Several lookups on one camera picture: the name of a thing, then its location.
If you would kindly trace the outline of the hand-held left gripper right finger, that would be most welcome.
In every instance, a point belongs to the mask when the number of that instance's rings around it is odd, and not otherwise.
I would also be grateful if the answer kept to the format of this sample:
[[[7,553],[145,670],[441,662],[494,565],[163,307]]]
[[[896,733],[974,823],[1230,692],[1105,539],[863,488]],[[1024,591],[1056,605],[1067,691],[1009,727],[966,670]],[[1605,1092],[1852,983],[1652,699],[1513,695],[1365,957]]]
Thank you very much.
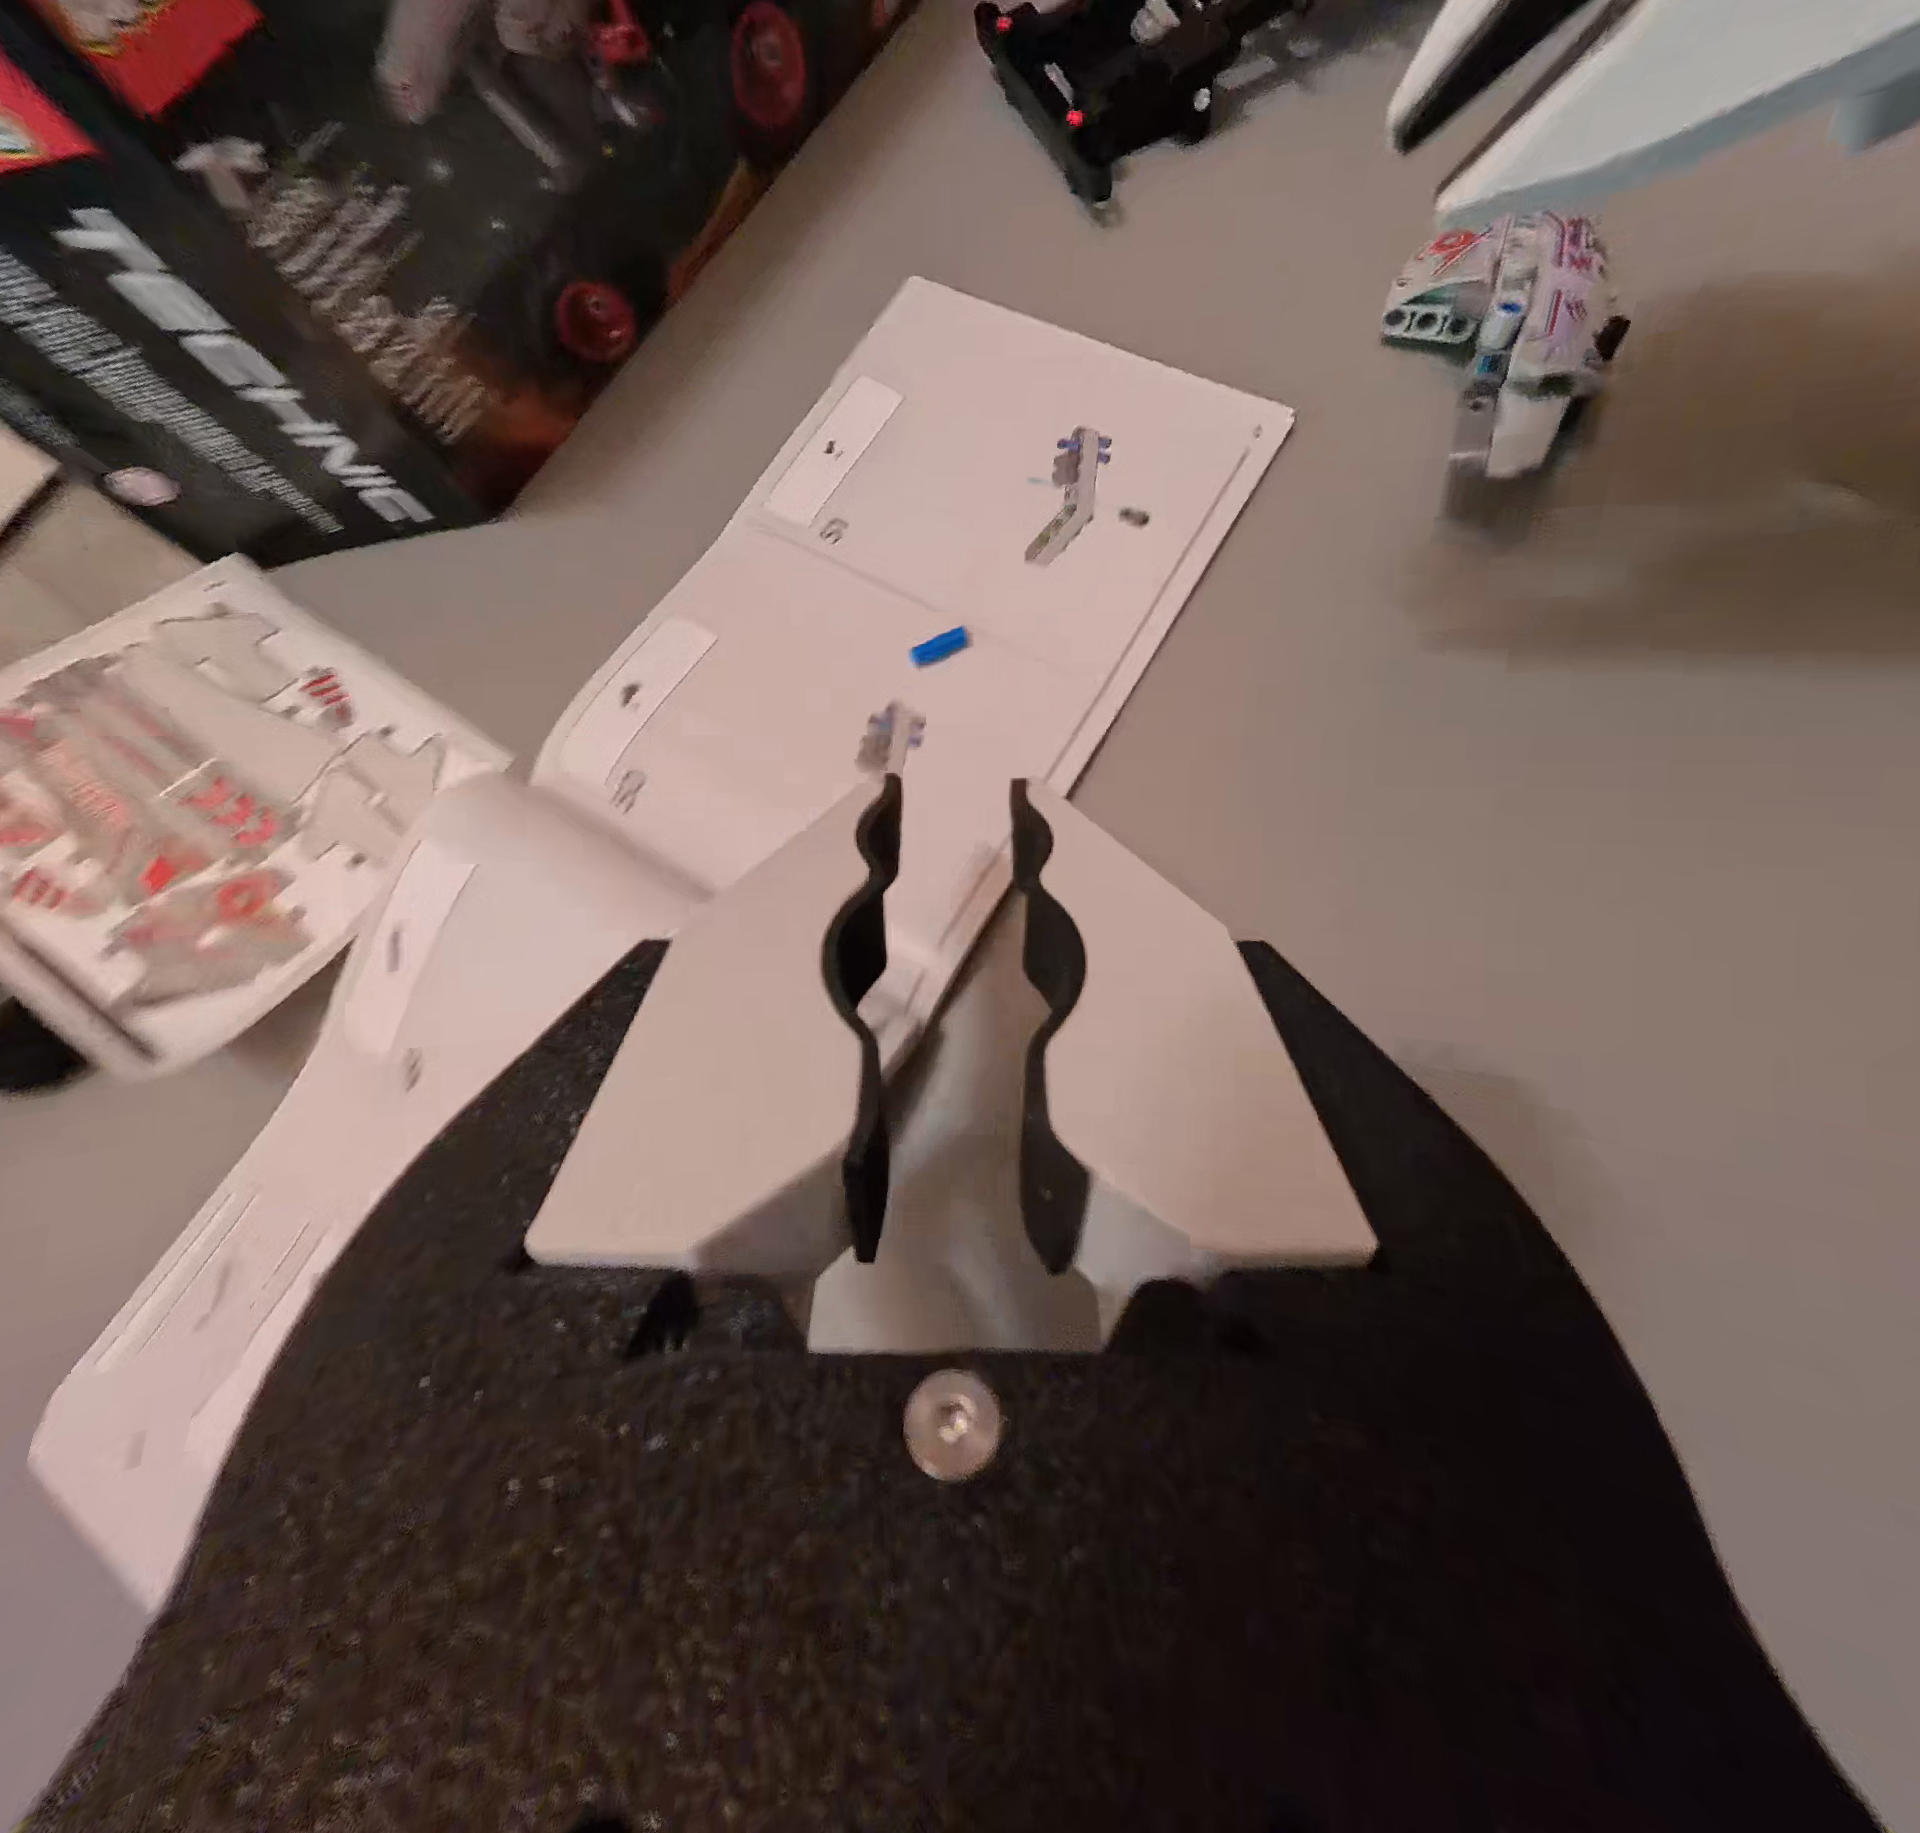
[[[1377,1250],[1236,937],[1072,803],[1009,788],[1020,1220],[1050,1274],[1214,1282]]]

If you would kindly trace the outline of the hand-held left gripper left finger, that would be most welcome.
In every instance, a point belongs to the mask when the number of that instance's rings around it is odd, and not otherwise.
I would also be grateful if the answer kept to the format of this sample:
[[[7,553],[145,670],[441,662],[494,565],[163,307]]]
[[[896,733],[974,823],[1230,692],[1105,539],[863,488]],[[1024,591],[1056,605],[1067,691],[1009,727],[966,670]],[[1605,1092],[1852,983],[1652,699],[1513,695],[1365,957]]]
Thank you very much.
[[[887,969],[901,778],[863,781],[666,946],[523,1236],[545,1266],[869,1263],[892,1163],[862,1004]]]

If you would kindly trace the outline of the white stickered toy assembly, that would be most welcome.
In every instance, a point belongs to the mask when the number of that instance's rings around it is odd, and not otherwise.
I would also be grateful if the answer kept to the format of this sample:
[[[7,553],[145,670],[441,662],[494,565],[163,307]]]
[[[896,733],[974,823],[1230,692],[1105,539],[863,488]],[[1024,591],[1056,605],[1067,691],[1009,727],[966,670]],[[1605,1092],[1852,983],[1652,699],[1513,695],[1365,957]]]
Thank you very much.
[[[1444,517],[1503,527],[1601,394],[1629,320],[1600,224],[1583,214],[1506,214],[1428,236],[1388,287],[1377,336],[1461,366]]]

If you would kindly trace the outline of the grey desk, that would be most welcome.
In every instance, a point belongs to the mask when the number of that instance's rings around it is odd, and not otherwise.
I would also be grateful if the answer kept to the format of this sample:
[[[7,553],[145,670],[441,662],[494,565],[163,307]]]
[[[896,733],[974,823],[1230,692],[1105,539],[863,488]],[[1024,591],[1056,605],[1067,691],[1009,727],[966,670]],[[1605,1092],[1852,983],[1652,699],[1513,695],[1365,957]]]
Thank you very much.
[[[1020,1222],[1024,901],[885,1089],[875,1263],[542,1269],[564,1152],[666,1164],[613,1052],[676,954],[638,855],[483,778],[434,832],[453,1039],[321,1094],[275,1018],[3,1107],[3,1387],[39,1410],[219,1182],[302,1312],[149,1616],[3,1512],[30,1828],[1916,1828],[1916,151],[1772,127],[1600,214],[1637,315],[1507,537],[1444,524],[1457,370],[1380,343],[1452,150],[1440,0],[1322,0],[1228,118],[1067,195],[932,0],[494,524],[271,579],[528,756],[630,635],[713,645],[756,765],[942,700],[851,618],[780,687],[692,599],[910,279],[1293,422],[1067,823],[1246,945],[1370,1266],[1150,1274],[1105,1350]]]

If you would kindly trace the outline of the black toy chassis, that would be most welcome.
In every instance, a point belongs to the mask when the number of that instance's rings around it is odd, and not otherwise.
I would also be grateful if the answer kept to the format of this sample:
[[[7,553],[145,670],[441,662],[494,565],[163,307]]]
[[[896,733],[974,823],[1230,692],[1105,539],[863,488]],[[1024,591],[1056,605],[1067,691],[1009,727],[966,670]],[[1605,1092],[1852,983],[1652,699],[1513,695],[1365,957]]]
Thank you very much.
[[[982,0],[971,29],[998,89],[1094,216],[1140,150],[1206,140],[1247,33],[1316,0]]]

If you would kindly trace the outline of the red and grey sticker sheet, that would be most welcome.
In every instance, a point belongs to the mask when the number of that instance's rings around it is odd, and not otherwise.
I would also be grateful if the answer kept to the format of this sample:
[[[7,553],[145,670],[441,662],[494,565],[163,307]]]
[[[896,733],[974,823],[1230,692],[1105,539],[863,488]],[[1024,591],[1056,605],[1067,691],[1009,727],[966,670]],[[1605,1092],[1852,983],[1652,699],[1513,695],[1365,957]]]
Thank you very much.
[[[3,994],[95,1068],[230,1044],[514,754],[231,555],[3,668]]]

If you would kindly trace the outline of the white instruction booklet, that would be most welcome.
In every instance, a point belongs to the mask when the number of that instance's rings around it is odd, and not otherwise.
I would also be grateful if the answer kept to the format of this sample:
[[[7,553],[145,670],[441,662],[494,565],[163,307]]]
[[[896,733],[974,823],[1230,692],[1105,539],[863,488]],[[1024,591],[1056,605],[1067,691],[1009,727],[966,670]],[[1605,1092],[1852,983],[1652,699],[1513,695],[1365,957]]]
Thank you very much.
[[[339,957],[309,1060],[47,1403],[30,1468],[145,1612],[280,1345],[396,1179],[638,940],[901,778],[885,970],[910,1052],[1292,412],[908,281],[711,546],[509,768],[443,791]],[[914,668],[954,625],[971,649]]]

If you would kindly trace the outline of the black toy set box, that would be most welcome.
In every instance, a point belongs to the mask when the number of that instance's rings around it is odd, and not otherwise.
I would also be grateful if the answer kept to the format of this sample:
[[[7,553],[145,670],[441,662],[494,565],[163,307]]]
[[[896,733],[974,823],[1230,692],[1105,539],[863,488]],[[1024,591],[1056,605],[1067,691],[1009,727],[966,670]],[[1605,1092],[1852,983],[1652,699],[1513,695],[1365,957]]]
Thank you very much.
[[[3,0],[3,429],[202,560],[515,501],[917,0]]]

